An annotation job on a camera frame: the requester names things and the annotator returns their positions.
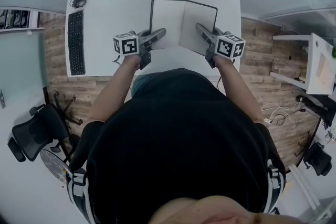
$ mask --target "office chair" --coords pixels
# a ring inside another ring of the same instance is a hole
[[[332,168],[331,156],[323,151],[324,145],[319,142],[315,142],[307,151],[303,158],[303,162],[307,169],[310,168],[310,164],[318,176],[326,176]]]
[[[70,136],[66,120],[77,125],[83,123],[82,120],[74,120],[66,115],[68,108],[76,98],[73,98],[66,108],[62,110],[58,103],[57,95],[58,92],[54,95],[57,108],[53,104],[43,104],[32,108],[29,111],[32,118],[25,123],[14,126],[12,129],[13,137],[17,145],[31,162],[34,161],[38,153],[54,139],[58,140],[59,143],[56,147],[52,147],[51,150],[60,152],[60,143],[63,139]]]

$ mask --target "open notebook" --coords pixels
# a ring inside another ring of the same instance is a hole
[[[205,55],[209,45],[196,32],[200,23],[213,31],[217,8],[186,0],[152,0],[150,30],[166,28],[166,35],[152,49],[182,46]]]

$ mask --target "desk leg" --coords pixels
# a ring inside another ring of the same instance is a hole
[[[291,79],[291,78],[285,77],[285,76],[283,76],[283,75],[280,75],[280,74],[277,74],[277,73],[274,73],[274,72],[271,72],[271,73],[270,73],[270,76],[275,77],[275,78],[277,78],[277,79],[281,79],[281,80],[283,80],[283,81],[285,81],[285,82],[288,82],[288,83],[290,83],[290,84],[293,84],[293,85],[295,85],[295,86],[297,86],[297,87],[300,87],[300,88],[302,88],[302,89],[305,89],[305,90],[307,89],[306,84],[304,84],[304,83],[302,83],[302,82],[300,82],[300,81],[297,81],[297,80],[295,80],[295,79]]]
[[[273,36],[273,40],[303,40],[303,41],[310,41],[311,40],[311,36],[308,36],[308,35]]]

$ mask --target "wooden floor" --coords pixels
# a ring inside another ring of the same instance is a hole
[[[110,77],[68,78],[65,58],[65,17],[43,13],[40,23],[41,27],[45,27],[50,99],[52,100],[54,93],[58,91],[61,105],[65,105],[75,95],[77,99],[70,107],[70,114],[85,121],[91,104]],[[303,94],[301,89],[278,81],[269,73],[273,71],[292,78],[305,77],[308,56],[301,49],[301,44],[273,41],[272,35],[281,34],[281,30],[272,25],[242,19],[241,26],[242,37],[247,42],[241,59],[240,73],[260,106],[273,102],[280,106],[293,107],[296,103],[295,97]],[[214,85],[219,79],[219,77],[208,78]],[[275,106],[269,104],[265,109]],[[269,118],[274,110],[264,111],[264,116]],[[287,118],[282,126],[277,126],[277,120],[281,118],[277,116],[269,126],[269,130],[282,161],[288,167],[298,162],[300,156],[294,156],[294,153],[301,150],[298,143],[305,143],[309,139],[309,132],[313,134],[318,119],[307,112],[298,112],[291,117],[291,120],[294,122],[302,120],[293,123]],[[81,134],[83,125],[70,124],[70,126],[71,133]]]

